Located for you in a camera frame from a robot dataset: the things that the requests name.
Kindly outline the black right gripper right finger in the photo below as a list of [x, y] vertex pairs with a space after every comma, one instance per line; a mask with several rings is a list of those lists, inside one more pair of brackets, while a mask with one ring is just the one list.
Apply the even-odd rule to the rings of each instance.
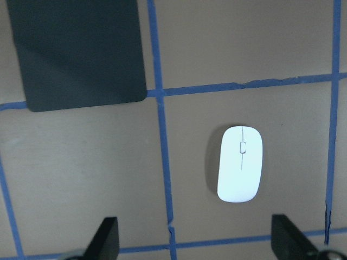
[[277, 259], [316, 259], [318, 249], [285, 214], [273, 214], [271, 249]]

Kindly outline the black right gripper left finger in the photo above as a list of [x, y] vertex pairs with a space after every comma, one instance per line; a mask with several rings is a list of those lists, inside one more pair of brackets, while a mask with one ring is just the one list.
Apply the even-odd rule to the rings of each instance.
[[116, 260], [119, 255], [119, 230], [117, 217], [102, 221], [86, 251], [84, 259]]

